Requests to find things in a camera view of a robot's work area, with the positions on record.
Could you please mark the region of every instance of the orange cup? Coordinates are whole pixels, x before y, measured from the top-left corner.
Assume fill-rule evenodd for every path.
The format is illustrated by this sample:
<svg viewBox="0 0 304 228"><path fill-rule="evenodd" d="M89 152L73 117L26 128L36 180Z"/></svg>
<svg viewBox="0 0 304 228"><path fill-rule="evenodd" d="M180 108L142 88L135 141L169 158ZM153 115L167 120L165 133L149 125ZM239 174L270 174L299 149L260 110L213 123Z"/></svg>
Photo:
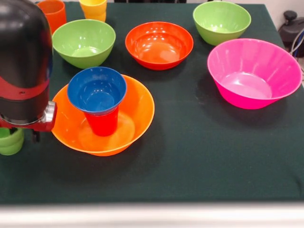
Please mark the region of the orange cup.
<svg viewBox="0 0 304 228"><path fill-rule="evenodd" d="M67 22L65 4L61 0L44 0L37 3L47 18L52 34Z"/></svg>
<svg viewBox="0 0 304 228"><path fill-rule="evenodd" d="M79 0L86 19L105 21L107 0Z"/></svg>

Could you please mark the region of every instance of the dark green tablecloth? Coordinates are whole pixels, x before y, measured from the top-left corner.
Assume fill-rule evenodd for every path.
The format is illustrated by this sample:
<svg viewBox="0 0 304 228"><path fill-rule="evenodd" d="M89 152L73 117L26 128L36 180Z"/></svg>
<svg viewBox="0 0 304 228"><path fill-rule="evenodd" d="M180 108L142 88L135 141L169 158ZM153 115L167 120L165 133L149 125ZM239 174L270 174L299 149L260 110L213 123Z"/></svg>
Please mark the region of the dark green tablecloth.
<svg viewBox="0 0 304 228"><path fill-rule="evenodd" d="M196 4L108 4L107 20L117 40L103 66L143 82L155 99L155 117L144 136L121 154L95 157L73 151L30 131L20 153L0 157L2 204L121 201L302 200L304 91L261 110L225 102L207 70L212 46L198 35ZM243 37L282 45L264 5L244 5L252 24ZM67 3L68 20L82 19ZM164 20L194 38L189 57L174 69L143 68L127 53L133 27ZM51 98L79 69L57 53Z"/></svg>

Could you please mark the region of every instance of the plastic cup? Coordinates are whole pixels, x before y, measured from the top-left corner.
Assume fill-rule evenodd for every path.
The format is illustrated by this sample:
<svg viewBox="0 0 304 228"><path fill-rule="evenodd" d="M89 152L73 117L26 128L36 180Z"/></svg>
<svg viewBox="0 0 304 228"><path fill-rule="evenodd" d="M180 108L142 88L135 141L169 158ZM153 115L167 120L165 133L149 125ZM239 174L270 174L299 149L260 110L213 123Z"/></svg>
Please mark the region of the plastic cup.
<svg viewBox="0 0 304 228"><path fill-rule="evenodd" d="M107 67L80 71L68 84L71 104L84 112L94 134L109 136L117 128L118 105L127 91L124 77Z"/></svg>
<svg viewBox="0 0 304 228"><path fill-rule="evenodd" d="M53 34L57 28L67 22L65 4L61 0L44 0L37 3L47 18L48 24Z"/></svg>
<svg viewBox="0 0 304 228"><path fill-rule="evenodd" d="M107 0L79 0L86 19L105 22Z"/></svg>
<svg viewBox="0 0 304 228"><path fill-rule="evenodd" d="M18 129L13 134L7 128L0 128L0 154L13 155L18 153L23 145L23 130Z"/></svg>

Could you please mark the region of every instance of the orange bowl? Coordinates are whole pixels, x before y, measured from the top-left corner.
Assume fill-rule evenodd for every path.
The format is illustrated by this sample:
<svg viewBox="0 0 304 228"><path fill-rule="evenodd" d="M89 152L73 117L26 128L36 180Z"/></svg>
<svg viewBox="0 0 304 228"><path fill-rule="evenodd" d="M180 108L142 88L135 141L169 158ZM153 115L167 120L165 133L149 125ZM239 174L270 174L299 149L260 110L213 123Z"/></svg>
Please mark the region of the orange bowl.
<svg viewBox="0 0 304 228"><path fill-rule="evenodd" d="M68 100L67 85L54 97L58 111L54 136L65 146L96 156L110 156L128 148L149 128L154 117L154 100L149 90L139 81L123 75L127 93L119 105L118 126L107 137L93 134L85 115Z"/></svg>
<svg viewBox="0 0 304 228"><path fill-rule="evenodd" d="M181 63L193 49L193 38L183 27L155 21L133 28L125 39L132 57L152 70L166 70Z"/></svg>

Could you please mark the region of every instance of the green bowl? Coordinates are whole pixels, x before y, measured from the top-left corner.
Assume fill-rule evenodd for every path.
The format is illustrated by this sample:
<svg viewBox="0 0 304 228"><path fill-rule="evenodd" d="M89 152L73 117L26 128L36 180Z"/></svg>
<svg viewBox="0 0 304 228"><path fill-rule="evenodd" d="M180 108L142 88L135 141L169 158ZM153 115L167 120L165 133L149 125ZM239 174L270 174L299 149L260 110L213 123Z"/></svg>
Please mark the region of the green bowl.
<svg viewBox="0 0 304 228"><path fill-rule="evenodd" d="M243 7L226 1L200 4L193 12L200 36L211 45L239 38L251 23L251 16Z"/></svg>
<svg viewBox="0 0 304 228"><path fill-rule="evenodd" d="M53 34L53 47L68 63L86 69L101 65L112 51L116 34L99 20L74 20Z"/></svg>
<svg viewBox="0 0 304 228"><path fill-rule="evenodd" d="M6 134L6 129L1 129L0 135L0 154L13 155L18 153L23 145L23 130L18 129L13 134Z"/></svg>

